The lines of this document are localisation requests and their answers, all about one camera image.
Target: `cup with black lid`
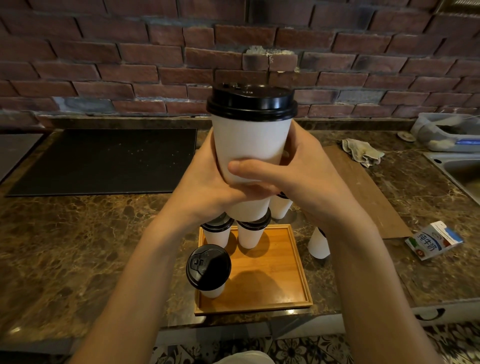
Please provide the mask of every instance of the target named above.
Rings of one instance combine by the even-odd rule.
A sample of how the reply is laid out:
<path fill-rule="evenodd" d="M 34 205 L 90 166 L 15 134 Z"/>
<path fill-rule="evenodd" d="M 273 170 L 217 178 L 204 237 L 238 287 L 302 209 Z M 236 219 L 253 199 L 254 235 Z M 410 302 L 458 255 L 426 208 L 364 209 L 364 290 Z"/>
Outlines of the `cup with black lid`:
<path fill-rule="evenodd" d="M 330 248 L 325 233 L 315 228 L 308 242 L 308 251 L 317 259 L 325 259 L 330 255 Z"/>
<path fill-rule="evenodd" d="M 188 282 L 208 298 L 216 298 L 223 292 L 231 270 L 230 256 L 216 244 L 195 249 L 186 267 Z"/>
<path fill-rule="evenodd" d="M 284 218 L 290 206 L 292 206 L 292 201 L 289 200 L 287 195 L 283 192 L 273 196 L 269 205 L 270 211 L 272 212 L 272 218 L 277 220 Z"/>
<path fill-rule="evenodd" d="M 251 222 L 237 221 L 239 231 L 239 244 L 245 249 L 257 246 L 265 228 L 270 223 L 272 214 L 267 208 L 267 213 L 260 219 Z"/>
<path fill-rule="evenodd" d="M 225 248 L 228 243 L 230 229 L 233 225 L 234 219 L 227 215 L 226 212 L 212 221 L 202 224 L 207 243 L 216 244 Z"/>
<path fill-rule="evenodd" d="M 207 101 L 212 114 L 216 155 L 229 184 L 253 180 L 231 174 L 227 165 L 242 158 L 279 164 L 292 118 L 297 114 L 294 91 L 267 85 L 218 84 Z M 270 198 L 241 202 L 227 210 L 236 221 L 262 218 Z"/>

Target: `clear plastic bin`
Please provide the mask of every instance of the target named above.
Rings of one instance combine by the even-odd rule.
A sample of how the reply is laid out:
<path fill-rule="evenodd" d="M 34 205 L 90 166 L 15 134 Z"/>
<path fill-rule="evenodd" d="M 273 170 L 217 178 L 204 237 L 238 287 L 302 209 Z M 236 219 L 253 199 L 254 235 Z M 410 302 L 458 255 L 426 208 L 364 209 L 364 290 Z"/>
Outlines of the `clear plastic bin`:
<path fill-rule="evenodd" d="M 410 132 L 435 152 L 480 152 L 480 119 L 476 116 L 422 112 Z"/>

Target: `brick wall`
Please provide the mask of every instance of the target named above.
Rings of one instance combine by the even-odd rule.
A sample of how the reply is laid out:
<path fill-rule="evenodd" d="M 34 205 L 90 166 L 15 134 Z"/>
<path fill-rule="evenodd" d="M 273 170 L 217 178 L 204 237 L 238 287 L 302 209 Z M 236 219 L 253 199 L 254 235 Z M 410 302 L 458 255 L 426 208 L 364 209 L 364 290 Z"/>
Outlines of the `brick wall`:
<path fill-rule="evenodd" d="M 302 117 L 476 113 L 480 19 L 436 2 L 2 0 L 0 107 L 201 115 L 209 84 L 248 82 Z"/>

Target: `brown board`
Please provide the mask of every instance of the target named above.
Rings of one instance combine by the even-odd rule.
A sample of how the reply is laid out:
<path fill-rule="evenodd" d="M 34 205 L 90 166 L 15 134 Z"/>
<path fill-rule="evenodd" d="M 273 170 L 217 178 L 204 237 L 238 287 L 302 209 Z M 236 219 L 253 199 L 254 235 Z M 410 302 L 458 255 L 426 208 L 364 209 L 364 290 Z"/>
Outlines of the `brown board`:
<path fill-rule="evenodd" d="M 223 293 L 213 299 L 195 293 L 195 315 L 285 310 L 309 307 L 312 296 L 293 236 L 292 227 L 268 225 L 253 249 L 244 249 L 232 226 L 225 250 L 232 271 Z M 200 228 L 198 246 L 207 244 Z"/>
<path fill-rule="evenodd" d="M 412 233 L 365 168 L 339 146 L 327 146 L 325 153 L 360 205 L 367 211 L 383 239 L 403 238 Z"/>

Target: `person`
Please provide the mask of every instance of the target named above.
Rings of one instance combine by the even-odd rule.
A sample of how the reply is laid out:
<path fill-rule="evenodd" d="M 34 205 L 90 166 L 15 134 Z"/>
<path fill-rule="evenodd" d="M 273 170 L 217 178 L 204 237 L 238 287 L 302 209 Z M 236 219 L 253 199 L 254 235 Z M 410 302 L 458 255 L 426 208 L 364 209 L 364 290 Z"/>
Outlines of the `person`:
<path fill-rule="evenodd" d="M 279 166 L 253 159 L 231 161 L 231 173 L 261 182 L 229 186 L 218 171 L 210 131 L 171 198 L 145 229 L 71 364 L 147 363 L 182 237 L 233 204 L 280 190 L 328 236 L 355 363 L 441 363 L 412 314 L 375 224 L 320 143 L 293 121 L 286 150 L 289 157 Z M 261 359 L 248 356 L 243 363 L 265 363 Z"/>

